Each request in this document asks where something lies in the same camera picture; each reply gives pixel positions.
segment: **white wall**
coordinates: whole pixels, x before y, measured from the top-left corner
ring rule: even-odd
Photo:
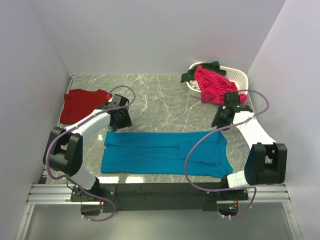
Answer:
[[[259,121],[288,148],[286,185],[304,239],[320,234],[320,1],[287,0],[248,72],[271,107]],[[253,96],[256,110],[264,107]]]
[[[247,72],[285,0],[29,0],[72,74]]]
[[[1,2],[0,36],[0,239],[11,240],[69,77],[27,0]]]

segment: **marble table surface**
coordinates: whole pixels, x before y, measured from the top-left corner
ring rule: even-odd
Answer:
[[[129,107],[132,126],[118,132],[202,132],[210,131],[211,122],[218,106],[201,103],[200,98],[189,94],[185,83],[180,83],[178,74],[123,74],[123,75],[76,75],[70,89],[96,91],[111,90],[118,85],[127,85],[136,93],[135,102]],[[114,93],[132,99],[128,89],[120,88]],[[246,104],[252,107],[250,96]],[[172,174],[131,174],[101,173],[104,154],[104,141],[107,128],[101,129],[90,137],[83,146],[83,164],[101,183],[182,183],[184,175]],[[249,146],[237,128],[222,132],[227,139],[226,155],[233,172],[241,171],[246,163]],[[191,176],[194,182],[219,182],[211,176]],[[47,184],[61,184],[66,180],[47,179]]]

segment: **clothing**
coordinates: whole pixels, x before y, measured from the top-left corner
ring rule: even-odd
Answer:
[[[105,104],[111,94],[104,90],[86,91],[82,89],[70,90],[64,95],[64,106],[60,116],[60,123],[75,124],[93,112],[93,110]]]
[[[213,61],[212,63],[200,63],[199,65],[196,65],[193,68],[189,69],[186,73],[182,74],[180,83],[195,80],[195,73],[198,66],[202,66],[204,69],[214,71],[222,76],[225,76],[227,74],[226,70],[220,69],[220,64],[218,61]]]
[[[223,104],[225,93],[238,91],[234,82],[202,66],[198,66],[194,78],[199,84],[203,103]],[[241,104],[244,104],[247,95],[241,93],[239,97]]]
[[[199,87],[197,80],[191,80],[189,82],[189,84],[190,84],[190,87],[192,87],[193,89],[200,90],[200,87]]]
[[[208,133],[108,132],[101,172],[183,175],[189,151]],[[226,146],[221,132],[210,135],[190,156],[188,174],[218,178],[231,174]]]

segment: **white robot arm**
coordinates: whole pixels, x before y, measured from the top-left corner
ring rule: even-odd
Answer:
[[[49,145],[61,133],[75,128],[57,141],[52,148],[49,157],[49,165],[52,169],[62,172],[79,184],[83,189],[95,193],[99,189],[99,180],[92,175],[82,164],[83,161],[83,142],[94,135],[97,131],[109,127],[112,131],[132,125],[128,113],[128,108],[105,112],[107,109],[123,107],[128,104],[128,99],[115,94],[110,102],[99,106],[90,115],[81,121],[66,128],[55,127],[52,129],[47,143],[46,151]],[[78,127],[80,122],[94,116],[93,119]],[[46,162],[46,154],[43,157],[43,163]]]
[[[276,143],[254,116],[249,106],[240,105],[237,92],[228,92],[224,95],[224,105],[219,107],[211,124],[212,127],[221,128],[251,118],[250,121],[236,126],[248,143],[250,154],[244,170],[226,176],[226,187],[280,184],[285,180],[287,148],[282,143]]]

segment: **white laundry basket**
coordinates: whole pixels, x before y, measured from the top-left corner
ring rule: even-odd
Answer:
[[[203,62],[196,62],[192,64],[189,69],[192,69],[194,66],[202,64]],[[238,90],[244,90],[249,88],[249,82],[247,75],[238,69],[226,67],[226,66],[220,66],[220,69],[226,70],[225,77],[230,80],[230,82],[234,82],[235,86]],[[189,94],[191,94],[194,97],[201,98],[201,91],[196,90],[193,87],[190,86],[189,82],[186,82],[186,85],[189,88]],[[241,94],[248,94],[247,91],[240,92]]]

